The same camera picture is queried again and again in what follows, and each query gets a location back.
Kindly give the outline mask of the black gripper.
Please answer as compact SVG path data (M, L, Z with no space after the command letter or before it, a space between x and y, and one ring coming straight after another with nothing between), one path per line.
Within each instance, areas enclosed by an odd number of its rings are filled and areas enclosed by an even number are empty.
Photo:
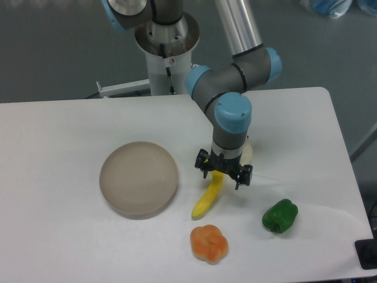
M240 164L242 150L242 147L236 149L212 147L209 154L206 150L200 149L194 167L203 173L204 178L215 170L230 176L236 182L235 189L238 190L240 186L250 185L253 174L252 165Z

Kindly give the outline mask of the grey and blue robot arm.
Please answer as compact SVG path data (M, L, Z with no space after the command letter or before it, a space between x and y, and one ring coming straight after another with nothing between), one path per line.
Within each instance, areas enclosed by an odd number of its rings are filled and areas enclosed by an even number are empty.
M211 149L199 151L195 167L204 174L225 173L238 186L249 185L253 168L240 163L252 120L245 92L278 77L282 62L274 49L263 45L248 1L214 4L233 59L220 71L191 63L200 30L182 1L102 2L114 27L134 30L145 54L150 93L187 93L211 122Z

